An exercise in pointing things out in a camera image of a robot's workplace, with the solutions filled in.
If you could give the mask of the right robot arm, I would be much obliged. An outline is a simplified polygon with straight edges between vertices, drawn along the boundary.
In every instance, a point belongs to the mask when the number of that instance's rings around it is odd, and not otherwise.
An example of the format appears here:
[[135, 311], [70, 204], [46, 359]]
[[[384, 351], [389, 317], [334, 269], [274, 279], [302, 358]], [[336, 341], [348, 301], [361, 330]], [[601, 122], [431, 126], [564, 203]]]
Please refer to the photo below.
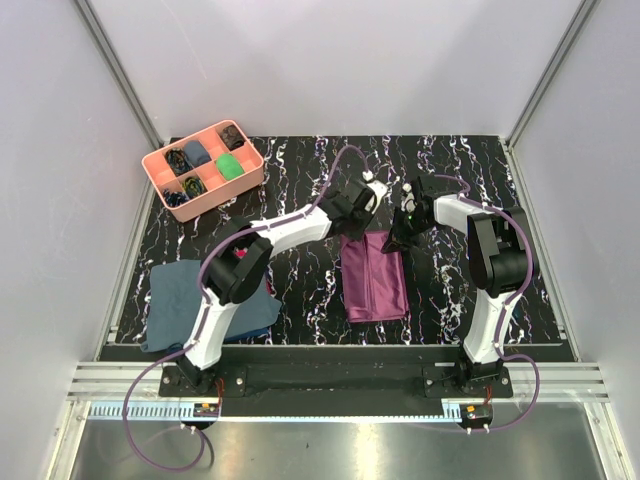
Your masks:
[[537, 260], [524, 210], [480, 203], [470, 199], [469, 192], [466, 181], [443, 174], [423, 174], [405, 184], [382, 252], [406, 251], [435, 227], [465, 235], [476, 301], [470, 330], [446, 379], [472, 397], [503, 375], [506, 328]]

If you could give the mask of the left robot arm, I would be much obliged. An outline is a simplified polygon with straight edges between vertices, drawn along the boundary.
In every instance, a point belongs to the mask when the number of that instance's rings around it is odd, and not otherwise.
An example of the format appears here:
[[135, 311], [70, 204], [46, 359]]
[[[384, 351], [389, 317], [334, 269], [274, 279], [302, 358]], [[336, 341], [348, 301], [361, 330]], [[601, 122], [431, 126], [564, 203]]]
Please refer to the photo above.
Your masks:
[[233, 218], [203, 261], [197, 279], [201, 304], [188, 340], [176, 358], [181, 384], [196, 396], [215, 386], [214, 367], [238, 308], [258, 289], [272, 257], [333, 236], [360, 239], [388, 193], [379, 180], [356, 179], [341, 191], [281, 217]]

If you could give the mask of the purple satin napkin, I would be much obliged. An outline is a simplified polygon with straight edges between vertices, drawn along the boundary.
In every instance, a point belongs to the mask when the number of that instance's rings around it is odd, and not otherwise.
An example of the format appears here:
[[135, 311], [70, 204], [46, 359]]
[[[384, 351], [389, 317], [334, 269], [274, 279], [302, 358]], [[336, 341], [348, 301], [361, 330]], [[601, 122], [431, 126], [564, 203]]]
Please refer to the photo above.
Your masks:
[[385, 231], [341, 237], [343, 300], [352, 324], [398, 320], [409, 311], [402, 256], [382, 252], [387, 239]]

